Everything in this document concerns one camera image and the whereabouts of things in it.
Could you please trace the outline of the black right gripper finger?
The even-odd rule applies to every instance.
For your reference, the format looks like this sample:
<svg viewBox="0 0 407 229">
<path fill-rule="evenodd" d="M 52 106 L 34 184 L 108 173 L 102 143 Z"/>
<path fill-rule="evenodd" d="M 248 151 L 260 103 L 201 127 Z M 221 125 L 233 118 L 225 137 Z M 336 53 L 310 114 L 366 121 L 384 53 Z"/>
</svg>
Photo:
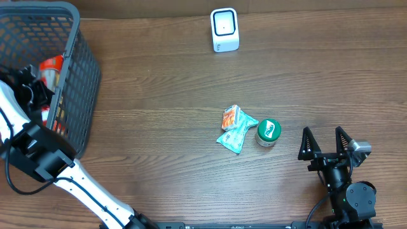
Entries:
<svg viewBox="0 0 407 229">
<path fill-rule="evenodd" d="M 298 153 L 298 160 L 313 160 L 316 154 L 321 153 L 321 149 L 315 140 L 309 127 L 303 129 L 301 146 Z"/>
<path fill-rule="evenodd" d="M 335 128 L 336 136 L 336 152 L 344 153 L 347 150 L 348 144 L 353 140 L 340 126 Z"/>
</svg>

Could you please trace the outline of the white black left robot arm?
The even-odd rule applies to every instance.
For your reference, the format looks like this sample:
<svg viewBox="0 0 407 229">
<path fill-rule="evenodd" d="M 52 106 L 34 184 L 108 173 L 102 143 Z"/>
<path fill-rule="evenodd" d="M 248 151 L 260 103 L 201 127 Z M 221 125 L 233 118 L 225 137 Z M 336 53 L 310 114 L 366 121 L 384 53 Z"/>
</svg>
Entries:
<svg viewBox="0 0 407 229">
<path fill-rule="evenodd" d="M 100 185 L 61 135 L 31 119 L 31 109 L 49 104 L 52 95 L 28 67 L 17 70 L 1 66 L 1 159 L 10 188 L 21 195 L 33 195 L 54 184 L 103 220 L 104 228 L 158 228 Z M 42 186 L 33 191 L 18 189 L 11 180 L 10 166 Z"/>
</svg>

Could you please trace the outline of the teal wet wipes packet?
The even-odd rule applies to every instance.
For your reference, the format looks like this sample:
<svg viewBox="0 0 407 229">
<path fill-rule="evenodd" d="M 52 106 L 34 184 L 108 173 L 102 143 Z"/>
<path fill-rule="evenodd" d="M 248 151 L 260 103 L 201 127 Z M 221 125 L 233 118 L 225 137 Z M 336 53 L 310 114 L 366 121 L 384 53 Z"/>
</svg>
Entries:
<svg viewBox="0 0 407 229">
<path fill-rule="evenodd" d="M 222 144 L 228 150 L 240 154 L 246 133 L 251 127 L 255 127 L 258 123 L 258 120 L 240 110 L 238 127 L 226 131 L 217 138 L 216 142 Z"/>
</svg>

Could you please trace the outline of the orange Kleenex tissue pack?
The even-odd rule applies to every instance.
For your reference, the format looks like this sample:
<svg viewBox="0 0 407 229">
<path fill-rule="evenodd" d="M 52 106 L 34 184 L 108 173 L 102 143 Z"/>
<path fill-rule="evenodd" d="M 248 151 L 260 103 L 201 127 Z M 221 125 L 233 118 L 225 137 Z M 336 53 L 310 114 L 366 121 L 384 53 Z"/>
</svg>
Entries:
<svg viewBox="0 0 407 229">
<path fill-rule="evenodd" d="M 225 131 L 238 127 L 240 117 L 240 107 L 236 104 L 226 108 L 223 112 L 221 128 Z"/>
</svg>

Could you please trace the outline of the green lid jar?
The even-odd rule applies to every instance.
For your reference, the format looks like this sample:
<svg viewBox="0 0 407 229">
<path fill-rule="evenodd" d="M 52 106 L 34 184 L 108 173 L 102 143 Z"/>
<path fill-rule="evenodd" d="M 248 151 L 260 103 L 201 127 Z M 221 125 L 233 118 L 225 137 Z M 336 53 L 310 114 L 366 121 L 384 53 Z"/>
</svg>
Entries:
<svg viewBox="0 0 407 229">
<path fill-rule="evenodd" d="M 255 135 L 256 142 L 262 147 L 272 147 L 281 135 L 282 129 L 277 120 L 268 118 L 262 120 Z"/>
</svg>

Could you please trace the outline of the orange spaghetti pasta packet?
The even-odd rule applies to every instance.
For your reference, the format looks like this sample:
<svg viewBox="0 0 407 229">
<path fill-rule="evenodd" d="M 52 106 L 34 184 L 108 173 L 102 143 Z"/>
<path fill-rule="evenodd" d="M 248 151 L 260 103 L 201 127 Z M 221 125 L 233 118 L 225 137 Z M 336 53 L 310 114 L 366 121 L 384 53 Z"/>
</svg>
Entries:
<svg viewBox="0 0 407 229">
<path fill-rule="evenodd" d="M 46 87 L 52 92 L 55 92 L 55 88 L 58 85 L 63 61 L 63 56 L 58 55 L 56 57 L 45 60 L 39 65 L 39 70 L 41 73 L 40 80 L 44 82 Z M 49 111 L 49 105 L 44 105 L 41 107 L 41 119 L 44 126 L 46 126 Z M 62 124 L 54 123 L 53 130 L 61 131 L 62 133 L 65 130 L 65 127 L 63 127 Z"/>
</svg>

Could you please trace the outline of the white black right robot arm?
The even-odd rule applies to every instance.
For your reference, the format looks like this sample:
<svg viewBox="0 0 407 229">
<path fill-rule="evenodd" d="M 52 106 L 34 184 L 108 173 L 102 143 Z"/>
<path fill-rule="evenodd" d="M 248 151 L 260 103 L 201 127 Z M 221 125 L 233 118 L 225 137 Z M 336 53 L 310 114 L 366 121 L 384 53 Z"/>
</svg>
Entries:
<svg viewBox="0 0 407 229">
<path fill-rule="evenodd" d="M 303 228 L 382 228 L 371 220 L 376 216 L 375 186 L 368 181 L 352 181 L 354 169 L 372 152 L 371 144 L 351 138 L 340 126 L 335 128 L 335 136 L 336 151 L 324 153 L 312 131 L 303 129 L 298 160 L 310 162 L 308 171 L 318 174 L 328 193 L 314 205 Z M 327 201 L 333 214 L 313 225 L 312 216 Z"/>
</svg>

